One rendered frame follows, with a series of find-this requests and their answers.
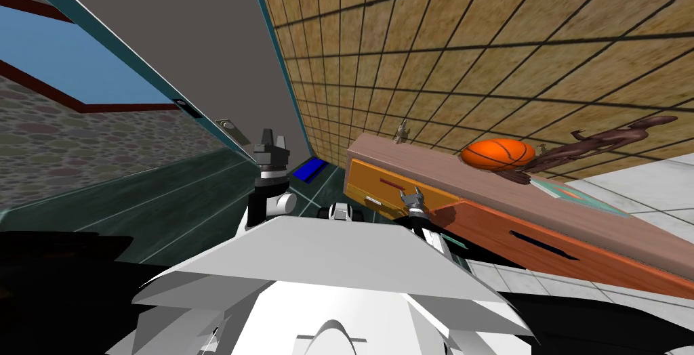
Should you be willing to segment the grey door plate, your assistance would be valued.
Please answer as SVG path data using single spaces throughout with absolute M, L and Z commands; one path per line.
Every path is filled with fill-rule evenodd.
M 218 125 L 238 146 L 247 146 L 251 144 L 250 140 L 245 137 L 241 130 L 231 120 L 219 119 L 215 120 L 215 124 Z

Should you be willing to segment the teal flat book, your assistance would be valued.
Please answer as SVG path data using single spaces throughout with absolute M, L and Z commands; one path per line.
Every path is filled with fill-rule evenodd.
M 576 190 L 575 188 L 565 184 L 553 184 L 547 180 L 541 180 L 539 178 L 532 178 L 531 184 L 551 197 L 561 201 L 569 201 L 570 203 L 576 205 L 581 205 L 589 209 L 602 211 L 618 217 L 632 217 L 629 213 L 621 211 L 614 206 L 605 203 L 604 201 L 601 201 L 593 196 L 590 196 L 589 194 L 586 194 L 585 192 Z

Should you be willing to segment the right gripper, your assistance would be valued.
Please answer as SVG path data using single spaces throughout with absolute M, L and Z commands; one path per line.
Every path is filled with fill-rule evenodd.
M 409 217 L 420 217 L 428 218 L 426 208 L 424 206 L 424 194 L 415 186 L 416 194 L 405 194 L 403 190 L 400 191 L 400 197 L 404 201 L 405 207 L 407 208 Z

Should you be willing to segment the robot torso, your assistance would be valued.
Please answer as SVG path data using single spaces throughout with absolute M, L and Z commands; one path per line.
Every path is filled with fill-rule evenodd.
M 106 355 L 531 355 L 511 303 L 400 225 L 274 217 L 154 276 Z

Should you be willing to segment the dark brown figure statue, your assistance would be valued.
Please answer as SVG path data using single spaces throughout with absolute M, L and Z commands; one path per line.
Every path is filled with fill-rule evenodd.
M 647 117 L 631 123 L 625 129 L 610 129 L 587 137 L 582 136 L 580 130 L 576 130 L 571 133 L 576 142 L 546 151 L 517 169 L 493 173 L 511 182 L 527 185 L 531 183 L 530 173 L 539 173 L 579 159 L 622 148 L 645 139 L 649 135 L 648 128 L 665 125 L 677 119 L 676 116 Z

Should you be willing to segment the orange basketball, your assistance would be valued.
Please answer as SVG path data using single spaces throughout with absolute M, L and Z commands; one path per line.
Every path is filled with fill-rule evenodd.
M 492 139 L 474 142 L 460 153 L 467 165 L 485 171 L 507 171 L 517 169 L 536 158 L 534 148 L 522 141 Z

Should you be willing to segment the blue window with red frame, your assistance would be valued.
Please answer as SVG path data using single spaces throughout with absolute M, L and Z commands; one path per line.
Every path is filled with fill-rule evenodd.
M 52 5 L 0 0 L 0 76 L 80 113 L 177 106 Z

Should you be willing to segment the black door plate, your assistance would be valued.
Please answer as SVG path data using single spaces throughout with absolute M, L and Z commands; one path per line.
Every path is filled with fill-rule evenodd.
M 171 101 L 174 104 L 176 104 L 179 108 L 181 108 L 183 111 L 185 111 L 187 114 L 189 114 L 193 119 L 202 119 L 203 116 L 199 113 L 199 111 L 191 104 L 189 104 L 186 100 L 172 99 Z

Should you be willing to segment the grey door leaf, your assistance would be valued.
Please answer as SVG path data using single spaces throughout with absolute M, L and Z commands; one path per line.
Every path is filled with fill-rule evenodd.
M 215 124 L 231 120 L 251 144 L 265 128 L 285 137 L 290 167 L 310 156 L 275 37 L 259 0 L 71 0 L 94 38 L 116 38 L 186 100 L 200 123 L 227 144 Z

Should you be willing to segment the orange-brown drawer front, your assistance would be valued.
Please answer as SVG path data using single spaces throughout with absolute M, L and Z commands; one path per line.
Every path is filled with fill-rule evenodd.
M 470 201 L 440 207 L 431 215 L 446 231 L 531 271 L 694 299 L 694 282 L 689 279 Z M 511 230 L 565 250 L 579 261 L 542 249 L 524 253 L 518 249 L 524 242 L 510 235 Z

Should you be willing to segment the blue box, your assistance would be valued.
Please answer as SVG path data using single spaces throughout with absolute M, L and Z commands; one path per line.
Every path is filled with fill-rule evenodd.
M 327 162 L 314 157 L 300 165 L 293 171 L 293 177 L 306 184 L 311 183 L 313 179 L 326 168 Z

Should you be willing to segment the brown wooden dresser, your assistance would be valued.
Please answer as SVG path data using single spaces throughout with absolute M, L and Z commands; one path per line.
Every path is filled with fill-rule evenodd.
M 694 244 L 636 217 L 618 217 L 551 197 L 478 169 L 456 156 L 364 133 L 346 151 L 358 159 L 483 207 L 551 229 L 694 282 Z

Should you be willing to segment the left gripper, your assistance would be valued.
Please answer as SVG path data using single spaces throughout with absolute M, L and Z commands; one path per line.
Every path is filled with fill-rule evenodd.
M 253 153 L 260 166 L 286 168 L 289 163 L 290 151 L 286 148 L 285 137 L 278 135 L 274 140 L 273 130 L 269 128 L 263 130 L 261 144 L 253 147 Z

